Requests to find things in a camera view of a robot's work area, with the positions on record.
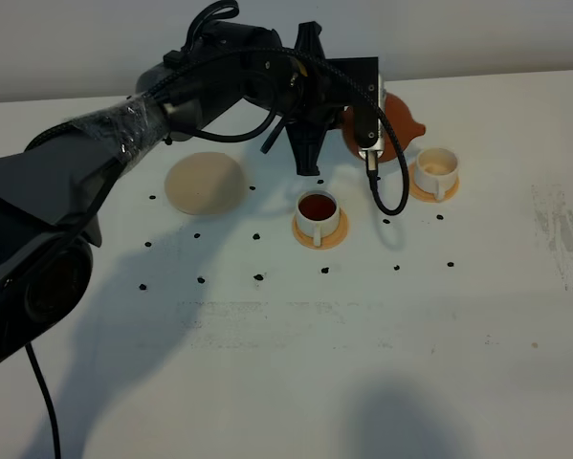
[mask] plastic wrap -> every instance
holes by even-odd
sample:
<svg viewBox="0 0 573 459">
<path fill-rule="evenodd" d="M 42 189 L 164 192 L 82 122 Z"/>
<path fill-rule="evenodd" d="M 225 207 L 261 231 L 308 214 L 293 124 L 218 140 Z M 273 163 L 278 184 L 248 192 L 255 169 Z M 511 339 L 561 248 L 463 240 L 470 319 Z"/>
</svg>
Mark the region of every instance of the plastic wrap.
<svg viewBox="0 0 573 459">
<path fill-rule="evenodd" d="M 71 120 L 73 126 L 102 142 L 131 170 L 169 133 L 165 116 L 153 98 L 135 96 L 122 103 Z"/>
</svg>

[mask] white wall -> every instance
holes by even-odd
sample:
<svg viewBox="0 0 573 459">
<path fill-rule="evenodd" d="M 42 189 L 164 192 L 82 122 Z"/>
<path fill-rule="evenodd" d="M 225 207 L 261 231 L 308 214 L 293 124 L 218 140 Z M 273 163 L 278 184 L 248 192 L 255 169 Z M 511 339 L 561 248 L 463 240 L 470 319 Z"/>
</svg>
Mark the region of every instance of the white wall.
<svg viewBox="0 0 573 459">
<path fill-rule="evenodd" d="M 128 94 L 209 0 L 0 0 L 0 100 Z M 239 21 L 293 46 L 317 20 L 329 57 L 385 77 L 573 68 L 573 0 L 241 0 Z"/>
</svg>

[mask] white table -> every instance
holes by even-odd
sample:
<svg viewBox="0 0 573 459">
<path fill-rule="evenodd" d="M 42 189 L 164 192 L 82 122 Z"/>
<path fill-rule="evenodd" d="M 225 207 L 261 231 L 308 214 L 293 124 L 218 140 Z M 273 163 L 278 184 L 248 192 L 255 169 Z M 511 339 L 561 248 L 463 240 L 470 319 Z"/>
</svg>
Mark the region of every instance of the white table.
<svg viewBox="0 0 573 459">
<path fill-rule="evenodd" d="M 573 459 L 573 72 L 386 87 L 428 127 L 408 153 L 452 148 L 460 190 L 384 224 L 332 133 L 320 177 L 351 230 L 331 251 L 291 233 L 317 178 L 286 136 L 268 156 L 264 139 L 161 145 L 121 180 L 85 298 L 35 342 L 65 458 Z M 0 156 L 120 99 L 0 104 Z M 210 128 L 264 115 L 242 102 Z M 211 150 L 256 190 L 219 218 L 177 212 L 167 171 Z M 381 174 L 394 206 L 399 175 Z M 24 352 L 0 365 L 2 457 L 52 457 Z"/>
</svg>

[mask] cup handle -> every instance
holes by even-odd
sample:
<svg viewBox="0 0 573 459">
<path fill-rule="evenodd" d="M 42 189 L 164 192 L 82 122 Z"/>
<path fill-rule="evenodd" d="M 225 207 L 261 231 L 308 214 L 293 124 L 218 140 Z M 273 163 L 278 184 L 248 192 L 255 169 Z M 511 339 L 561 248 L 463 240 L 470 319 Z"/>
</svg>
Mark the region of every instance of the cup handle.
<svg viewBox="0 0 573 459">
<path fill-rule="evenodd" d="M 320 237 L 320 225 L 314 225 L 314 247 L 320 247 L 322 238 Z"/>
<path fill-rule="evenodd" d="M 443 201 L 446 197 L 446 190 L 441 186 L 441 184 L 437 184 L 437 190 L 435 191 L 435 200 Z"/>
</svg>

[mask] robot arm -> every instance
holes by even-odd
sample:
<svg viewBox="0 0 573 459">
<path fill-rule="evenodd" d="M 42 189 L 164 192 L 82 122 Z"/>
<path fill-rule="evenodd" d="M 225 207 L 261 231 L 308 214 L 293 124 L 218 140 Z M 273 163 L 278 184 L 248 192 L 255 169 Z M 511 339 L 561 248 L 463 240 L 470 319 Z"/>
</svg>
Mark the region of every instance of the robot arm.
<svg viewBox="0 0 573 459">
<path fill-rule="evenodd" d="M 92 271 L 89 244 L 101 244 L 96 214 L 122 173 L 158 142 L 241 142 L 280 115 L 261 150 L 267 153 L 285 128 L 297 174 L 319 175 L 324 136 L 351 106 L 376 203 L 383 206 L 376 177 L 385 130 L 403 169 L 404 194 L 396 209 L 381 208 L 403 209 L 407 164 L 381 108 L 377 57 L 325 59 L 314 22 L 299 25 L 294 49 L 282 48 L 275 31 L 223 20 L 237 13 L 233 0 L 210 5 L 193 21 L 185 46 L 140 77 L 140 96 L 60 124 L 24 153 L 0 159 L 0 361 L 77 305 Z M 241 99 L 268 110 L 258 128 L 228 137 L 202 130 Z"/>
</svg>

